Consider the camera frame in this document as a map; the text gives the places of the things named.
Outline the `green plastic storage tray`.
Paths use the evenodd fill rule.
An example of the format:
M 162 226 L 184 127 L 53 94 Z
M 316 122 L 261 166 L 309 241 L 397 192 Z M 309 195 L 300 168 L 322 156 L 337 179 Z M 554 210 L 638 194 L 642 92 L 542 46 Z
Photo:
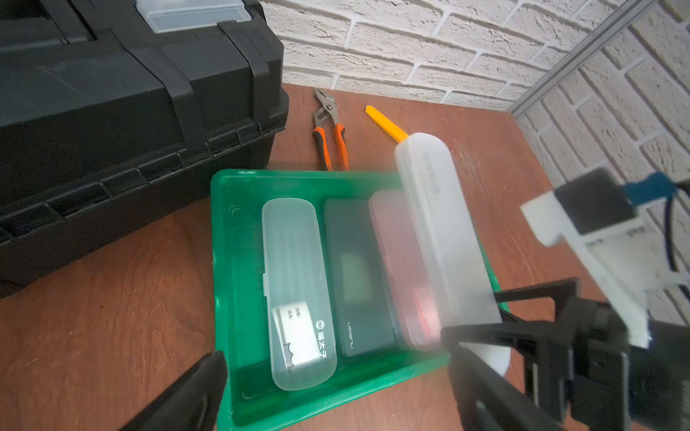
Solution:
M 377 393 L 449 362 L 446 352 L 396 348 L 338 357 L 323 384 L 284 391 L 271 376 L 269 309 L 263 288 L 262 208 L 271 199 L 310 202 L 316 217 L 330 198 L 368 199 L 400 190 L 396 172 L 224 170 L 211 180 L 216 348 L 228 380 L 217 423 L 222 430 L 280 430 Z

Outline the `dark green labelled pencil case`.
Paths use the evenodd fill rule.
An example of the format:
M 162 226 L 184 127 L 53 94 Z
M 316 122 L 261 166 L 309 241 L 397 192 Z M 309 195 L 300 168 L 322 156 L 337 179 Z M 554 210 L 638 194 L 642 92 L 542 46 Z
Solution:
M 357 357 L 390 348 L 395 330 L 368 202 L 328 199 L 323 222 L 341 353 Z

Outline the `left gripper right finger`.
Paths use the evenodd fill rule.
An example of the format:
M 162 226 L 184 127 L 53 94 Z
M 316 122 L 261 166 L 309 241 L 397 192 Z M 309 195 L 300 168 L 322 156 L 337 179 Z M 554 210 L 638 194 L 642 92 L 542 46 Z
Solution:
M 449 379 L 465 430 L 561 430 L 562 419 L 535 405 L 507 382 L 510 349 L 449 347 Z

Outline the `clear frosted pencil case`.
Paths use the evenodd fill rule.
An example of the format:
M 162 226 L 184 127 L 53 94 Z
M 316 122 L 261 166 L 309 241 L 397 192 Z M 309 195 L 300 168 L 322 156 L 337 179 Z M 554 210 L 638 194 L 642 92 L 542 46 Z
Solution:
M 324 383 L 338 359 L 330 289 L 316 209 L 279 198 L 262 208 L 263 292 L 271 376 L 283 391 Z

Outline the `clear pencil case with label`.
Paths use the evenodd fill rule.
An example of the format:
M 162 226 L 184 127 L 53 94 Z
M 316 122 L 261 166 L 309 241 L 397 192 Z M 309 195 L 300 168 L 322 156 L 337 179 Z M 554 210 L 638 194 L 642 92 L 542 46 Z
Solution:
M 447 145 L 414 133 L 395 160 L 443 328 L 500 323 L 499 306 Z

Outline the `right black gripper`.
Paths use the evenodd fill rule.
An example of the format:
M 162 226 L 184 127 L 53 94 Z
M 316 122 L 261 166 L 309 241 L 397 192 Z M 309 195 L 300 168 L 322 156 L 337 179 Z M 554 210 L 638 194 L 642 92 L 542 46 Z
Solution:
M 579 295 L 578 278 L 495 292 L 497 303 L 550 298 L 555 310 L 567 307 L 555 321 L 443 328 L 441 340 L 447 347 L 478 343 L 517 350 L 526 359 L 526 394 L 554 420 L 571 414 L 592 430 L 627 430 L 634 422 L 687 430 L 688 327 L 652 321 L 649 345 L 635 347 L 610 307 L 571 299 Z

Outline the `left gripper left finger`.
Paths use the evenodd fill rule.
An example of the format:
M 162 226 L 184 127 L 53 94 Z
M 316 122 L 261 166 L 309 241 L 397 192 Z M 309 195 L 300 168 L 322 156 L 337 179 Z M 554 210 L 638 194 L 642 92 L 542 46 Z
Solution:
M 208 353 L 122 428 L 213 430 L 226 382 L 224 353 Z

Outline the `pink pencil case with label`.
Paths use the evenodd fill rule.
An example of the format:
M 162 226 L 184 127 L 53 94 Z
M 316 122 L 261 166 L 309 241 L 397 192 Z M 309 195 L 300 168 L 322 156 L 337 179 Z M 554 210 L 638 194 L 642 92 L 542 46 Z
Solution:
M 440 347 L 440 316 L 405 195 L 379 190 L 368 201 L 402 339 L 413 350 Z

